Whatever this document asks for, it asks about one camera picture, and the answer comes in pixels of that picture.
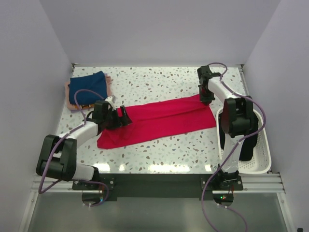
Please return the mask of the red t shirt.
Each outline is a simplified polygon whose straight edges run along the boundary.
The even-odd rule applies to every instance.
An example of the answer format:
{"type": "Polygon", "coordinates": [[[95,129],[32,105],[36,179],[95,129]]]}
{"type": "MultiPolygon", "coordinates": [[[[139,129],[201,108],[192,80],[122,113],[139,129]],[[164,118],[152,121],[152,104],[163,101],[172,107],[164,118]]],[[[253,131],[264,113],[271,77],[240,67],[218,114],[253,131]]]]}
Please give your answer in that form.
{"type": "Polygon", "coordinates": [[[200,102],[198,95],[130,106],[126,111],[132,123],[104,130],[97,140],[98,148],[119,148],[216,126],[210,107],[200,102]]]}

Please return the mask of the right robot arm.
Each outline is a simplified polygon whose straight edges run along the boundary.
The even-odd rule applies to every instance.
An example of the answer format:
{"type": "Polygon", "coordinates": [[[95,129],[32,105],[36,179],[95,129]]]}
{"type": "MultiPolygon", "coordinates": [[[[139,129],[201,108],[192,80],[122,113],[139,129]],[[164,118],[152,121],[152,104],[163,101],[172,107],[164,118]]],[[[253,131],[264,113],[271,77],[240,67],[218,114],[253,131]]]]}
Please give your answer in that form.
{"type": "Polygon", "coordinates": [[[209,65],[197,69],[199,99],[209,105],[218,98],[223,103],[221,128],[225,134],[225,146],[217,170],[208,178],[203,189],[229,190],[239,180],[239,158],[243,141],[254,127],[252,99],[233,91],[223,82],[223,74],[212,72],[209,65]]]}

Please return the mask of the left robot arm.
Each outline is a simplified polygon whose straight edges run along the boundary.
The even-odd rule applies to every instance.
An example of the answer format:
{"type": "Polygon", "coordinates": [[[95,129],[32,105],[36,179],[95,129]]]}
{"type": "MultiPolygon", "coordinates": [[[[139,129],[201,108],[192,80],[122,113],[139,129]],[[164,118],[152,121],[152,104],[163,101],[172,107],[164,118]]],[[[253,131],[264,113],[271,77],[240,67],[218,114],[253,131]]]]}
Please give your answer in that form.
{"type": "Polygon", "coordinates": [[[79,126],[60,135],[47,135],[42,144],[36,174],[60,181],[83,180],[88,189],[96,189],[100,184],[98,168],[78,163],[77,149],[105,130],[132,123],[123,105],[116,109],[112,104],[111,101],[97,101],[94,110],[79,126]]]}

